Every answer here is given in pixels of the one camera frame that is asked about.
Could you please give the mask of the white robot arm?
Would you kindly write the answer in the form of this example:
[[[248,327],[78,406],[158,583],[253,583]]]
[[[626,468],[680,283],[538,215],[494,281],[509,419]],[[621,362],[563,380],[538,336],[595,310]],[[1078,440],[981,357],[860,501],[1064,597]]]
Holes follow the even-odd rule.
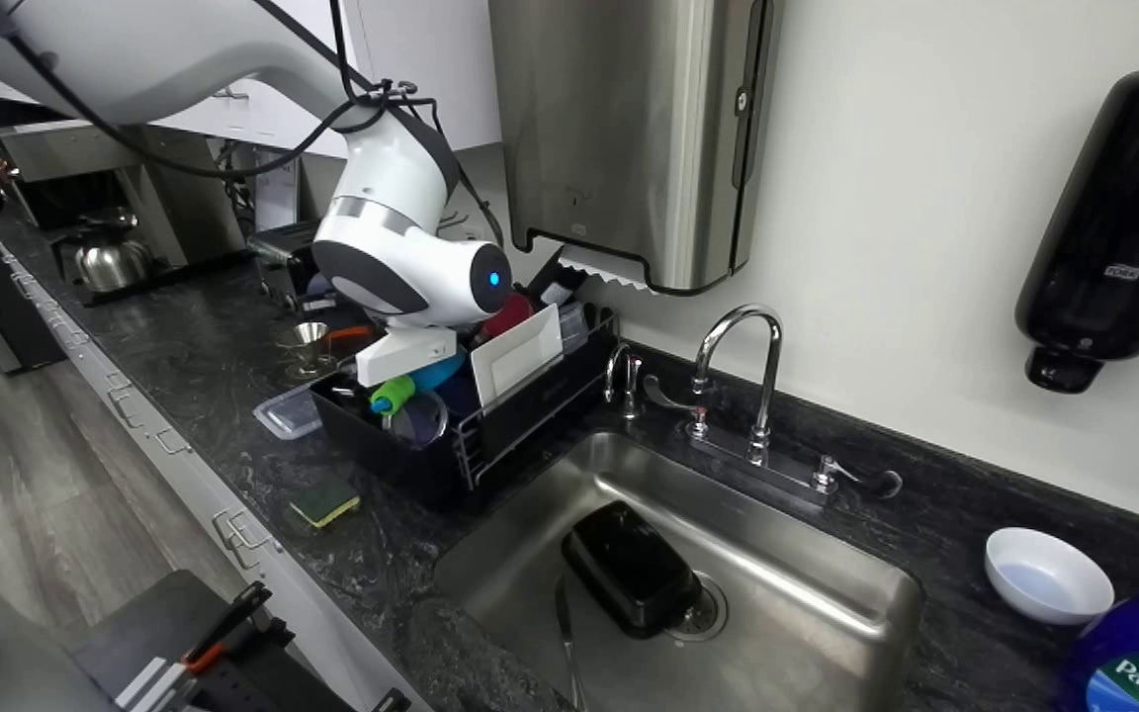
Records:
[[[494,240],[438,238],[446,137],[274,0],[0,0],[0,83],[129,145],[129,125],[261,78],[343,137],[318,269],[393,327],[475,327],[514,289]]]

